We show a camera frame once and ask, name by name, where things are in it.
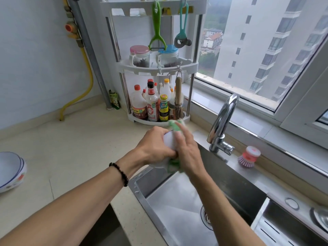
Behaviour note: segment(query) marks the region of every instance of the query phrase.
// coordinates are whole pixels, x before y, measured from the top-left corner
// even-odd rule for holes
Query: countertop
[[[190,122],[191,132],[202,131]],[[133,123],[104,104],[70,114],[0,141],[27,162],[22,185],[0,194],[0,238],[30,215],[133,149],[151,126]],[[129,187],[111,205],[132,246],[167,245]]]

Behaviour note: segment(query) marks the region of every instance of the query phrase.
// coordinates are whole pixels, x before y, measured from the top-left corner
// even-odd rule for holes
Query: blue lid
[[[178,49],[174,45],[167,45],[166,51],[164,51],[163,49],[158,50],[158,52],[160,52],[160,53],[173,53],[176,51],[178,51]]]

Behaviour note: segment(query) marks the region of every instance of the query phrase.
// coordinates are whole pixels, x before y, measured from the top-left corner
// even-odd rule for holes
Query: yellow bottle cap
[[[162,94],[159,98],[161,100],[165,101],[165,100],[167,100],[167,95],[166,94]]]

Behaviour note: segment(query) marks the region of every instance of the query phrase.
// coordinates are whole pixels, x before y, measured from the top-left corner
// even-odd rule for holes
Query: wooden brush handle
[[[181,85],[182,85],[182,79],[180,77],[177,77],[175,80],[175,104],[182,104],[180,103]]]

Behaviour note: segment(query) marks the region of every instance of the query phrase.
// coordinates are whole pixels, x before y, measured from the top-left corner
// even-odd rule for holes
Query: bracelet
[[[120,169],[120,167],[118,165],[116,165],[115,163],[111,162],[109,163],[109,167],[110,166],[114,166],[117,170],[119,170],[119,172],[121,173],[122,175],[122,179],[124,181],[124,186],[128,186],[128,183],[129,183],[129,179],[128,177],[126,176],[126,174]]]

